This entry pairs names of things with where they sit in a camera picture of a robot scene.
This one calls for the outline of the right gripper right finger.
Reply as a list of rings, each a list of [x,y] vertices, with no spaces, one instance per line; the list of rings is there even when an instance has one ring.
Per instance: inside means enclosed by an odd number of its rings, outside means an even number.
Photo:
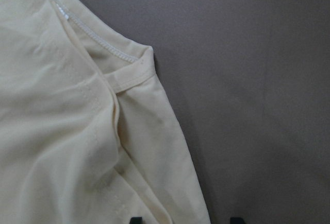
[[[231,217],[230,224],[245,224],[245,221],[241,217]]]

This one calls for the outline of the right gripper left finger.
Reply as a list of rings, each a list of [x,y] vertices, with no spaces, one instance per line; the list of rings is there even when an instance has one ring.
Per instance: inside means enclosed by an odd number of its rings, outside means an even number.
[[[142,217],[132,217],[129,221],[129,224],[142,224]]]

